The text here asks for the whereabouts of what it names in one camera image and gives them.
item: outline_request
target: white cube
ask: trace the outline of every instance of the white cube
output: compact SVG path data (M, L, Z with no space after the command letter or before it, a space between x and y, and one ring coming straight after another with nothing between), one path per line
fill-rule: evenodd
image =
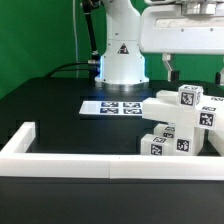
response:
M203 95L201 86L183 85L178 90L178 104L184 107L195 108Z
M173 139L147 134L141 140L141 155L171 156Z

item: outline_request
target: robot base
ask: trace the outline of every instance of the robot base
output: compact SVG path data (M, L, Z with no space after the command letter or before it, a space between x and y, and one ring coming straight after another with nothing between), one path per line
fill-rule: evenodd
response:
M105 88L114 91L135 91L139 89L145 89L149 86L149 81L137 83L137 84L111 84L106 82L95 81L95 86L98 88Z

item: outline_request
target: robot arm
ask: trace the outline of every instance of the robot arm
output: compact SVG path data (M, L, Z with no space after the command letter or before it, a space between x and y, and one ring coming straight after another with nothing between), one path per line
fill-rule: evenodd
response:
M163 54L169 81L172 69L169 59L174 54L224 54L223 0L145 2L151 6L142 15L140 49ZM219 79L224 82L223 70L221 74Z
M96 86L132 90L148 83L145 60L138 47L140 14L130 0L87 1L89 11L104 5L107 18L107 48L101 57Z

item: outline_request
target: white wooden block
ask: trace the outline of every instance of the white wooden block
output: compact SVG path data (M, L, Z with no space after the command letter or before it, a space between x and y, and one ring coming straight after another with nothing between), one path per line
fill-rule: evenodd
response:
M224 156L224 131L210 130L208 133L208 140L217 150L217 152Z
M161 99L161 100L177 102L178 92L161 90L161 91L157 92L156 98ZM215 104L217 107L224 107L224 98L223 97L202 95L200 102L203 104L207 104L207 105Z
M173 139L147 134L141 140L141 155L173 155Z
M224 107L200 103L196 108L178 106L173 101L148 98L143 102L143 118L180 126L224 130Z
M174 155L198 155L204 142L204 130L201 130L196 127L184 127L177 125L174 138Z
M165 138L174 138L175 126L167 125L167 124L158 124L154 128L154 135L165 137Z

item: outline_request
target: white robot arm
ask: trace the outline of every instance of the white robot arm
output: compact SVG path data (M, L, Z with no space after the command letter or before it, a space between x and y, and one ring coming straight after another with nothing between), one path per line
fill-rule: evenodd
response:
M145 59L138 46L139 12L130 0L92 2L105 6L107 18L107 48L101 57L96 86L129 91L147 85Z

